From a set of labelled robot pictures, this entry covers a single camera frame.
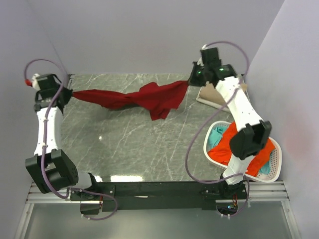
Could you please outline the red t shirt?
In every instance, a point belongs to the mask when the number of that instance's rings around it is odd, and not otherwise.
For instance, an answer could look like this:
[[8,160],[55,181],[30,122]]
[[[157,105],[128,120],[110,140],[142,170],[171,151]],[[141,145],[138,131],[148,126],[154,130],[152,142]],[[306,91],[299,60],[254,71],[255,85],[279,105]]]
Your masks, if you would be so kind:
[[187,88],[187,81],[175,81],[162,86],[156,82],[150,82],[142,86],[139,91],[127,94],[92,89],[73,92],[72,96],[78,100],[98,104],[111,110],[136,105],[147,109],[152,120],[159,120],[165,119],[170,110],[178,109]]

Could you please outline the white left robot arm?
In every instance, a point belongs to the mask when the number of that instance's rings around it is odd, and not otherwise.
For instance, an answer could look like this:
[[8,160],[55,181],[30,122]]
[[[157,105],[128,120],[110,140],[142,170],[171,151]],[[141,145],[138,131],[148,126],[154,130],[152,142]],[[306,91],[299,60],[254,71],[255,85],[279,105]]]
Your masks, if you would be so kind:
[[38,140],[34,156],[25,167],[41,193],[64,188],[82,190],[88,200],[99,196],[100,188],[91,173],[78,172],[62,150],[61,126],[64,108],[72,90],[61,85],[55,74],[34,74],[27,85],[36,89],[34,111],[38,119]]

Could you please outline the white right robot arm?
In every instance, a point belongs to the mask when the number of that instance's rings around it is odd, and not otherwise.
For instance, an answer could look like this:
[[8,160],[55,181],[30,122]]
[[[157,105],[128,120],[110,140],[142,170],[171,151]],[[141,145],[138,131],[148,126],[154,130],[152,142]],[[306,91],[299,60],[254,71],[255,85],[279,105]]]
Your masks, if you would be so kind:
[[266,146],[272,126],[256,113],[242,89],[243,77],[230,64],[222,64],[218,49],[203,46],[200,52],[201,58],[193,64],[188,83],[197,87],[211,83],[227,104],[237,129],[230,140],[230,161],[221,177],[225,182],[219,186],[220,196],[229,199],[236,193],[235,185],[243,180],[251,161]]

